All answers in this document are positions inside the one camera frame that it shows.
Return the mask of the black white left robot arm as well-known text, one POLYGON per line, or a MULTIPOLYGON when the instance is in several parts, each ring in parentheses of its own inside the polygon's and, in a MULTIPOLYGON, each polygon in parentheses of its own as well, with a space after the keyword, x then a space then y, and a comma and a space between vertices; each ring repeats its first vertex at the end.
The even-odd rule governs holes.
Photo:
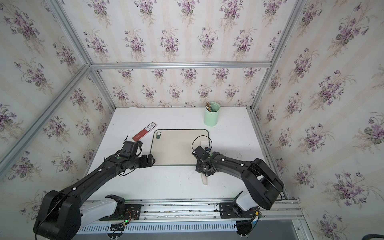
POLYGON ((49 240, 71 240, 86 225, 87 215, 81 212, 84 202, 109 180, 126 169, 149 168, 155 164, 153 155, 122 157, 111 155, 90 174, 73 185, 48 192, 41 203, 33 227, 35 236, 49 240))

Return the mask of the beige cutting board green rim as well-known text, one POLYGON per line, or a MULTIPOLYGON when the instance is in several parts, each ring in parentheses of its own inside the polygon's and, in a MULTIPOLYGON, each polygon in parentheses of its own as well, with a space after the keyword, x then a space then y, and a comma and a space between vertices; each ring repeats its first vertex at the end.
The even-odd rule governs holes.
POLYGON ((209 131, 206 129, 159 129, 153 136, 150 154, 155 166, 195 166, 193 150, 208 147, 209 131))

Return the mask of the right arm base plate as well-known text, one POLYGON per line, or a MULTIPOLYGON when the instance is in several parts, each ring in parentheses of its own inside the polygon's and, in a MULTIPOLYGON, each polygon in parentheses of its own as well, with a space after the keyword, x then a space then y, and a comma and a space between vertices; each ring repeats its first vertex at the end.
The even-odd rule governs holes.
POLYGON ((253 207, 244 211, 236 203, 218 203, 216 210, 221 219, 250 219, 257 215, 260 207, 253 207))

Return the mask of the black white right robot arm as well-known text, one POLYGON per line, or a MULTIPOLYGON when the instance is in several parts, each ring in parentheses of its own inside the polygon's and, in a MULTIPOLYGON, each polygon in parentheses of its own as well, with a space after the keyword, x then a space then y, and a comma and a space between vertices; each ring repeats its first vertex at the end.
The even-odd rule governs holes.
POLYGON ((272 208, 284 189, 282 180, 261 159, 241 161, 219 152, 209 153, 202 148, 193 150, 192 155, 197 160, 198 173, 206 177, 225 173, 242 180, 251 199, 265 210, 272 208))

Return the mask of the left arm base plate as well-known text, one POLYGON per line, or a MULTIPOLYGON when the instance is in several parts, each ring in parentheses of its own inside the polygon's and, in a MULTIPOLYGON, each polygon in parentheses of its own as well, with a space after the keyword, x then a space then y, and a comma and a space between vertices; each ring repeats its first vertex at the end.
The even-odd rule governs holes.
POLYGON ((141 208, 141 204, 125 204, 124 208, 118 207, 112 215, 103 217, 99 221, 136 221, 140 218, 141 208))

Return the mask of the white cleaver knife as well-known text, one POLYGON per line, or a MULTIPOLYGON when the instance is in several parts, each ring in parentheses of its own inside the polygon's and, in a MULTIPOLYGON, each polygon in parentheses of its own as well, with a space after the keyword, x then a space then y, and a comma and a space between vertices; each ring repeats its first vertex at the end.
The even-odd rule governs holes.
POLYGON ((208 185, 208 177, 206 177, 204 174, 201 174, 202 183, 204 186, 208 185))

